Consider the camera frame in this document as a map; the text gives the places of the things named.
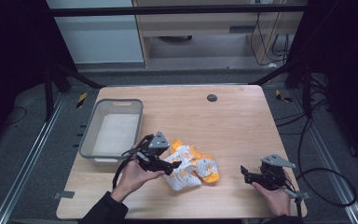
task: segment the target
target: clear plastic container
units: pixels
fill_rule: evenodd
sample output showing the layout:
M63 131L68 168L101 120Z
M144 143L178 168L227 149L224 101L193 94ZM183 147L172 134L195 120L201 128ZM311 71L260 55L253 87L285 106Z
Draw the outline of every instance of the clear plastic container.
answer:
M97 102L79 145L80 155L96 162L123 160L121 154L138 141L143 108L138 99Z

